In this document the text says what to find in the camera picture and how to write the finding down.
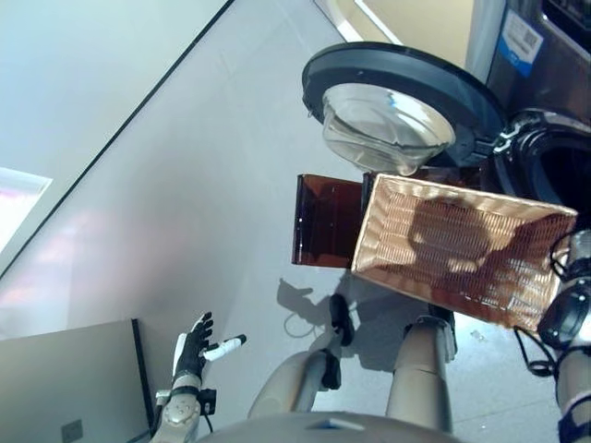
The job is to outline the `left five-finger robot hand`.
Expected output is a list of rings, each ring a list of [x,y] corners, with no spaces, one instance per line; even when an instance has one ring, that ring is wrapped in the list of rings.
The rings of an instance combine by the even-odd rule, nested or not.
[[[202,379],[207,363],[225,357],[247,342],[245,334],[225,341],[210,342],[213,324],[212,312],[205,312],[188,331],[178,335],[173,358],[173,379],[184,375]]]

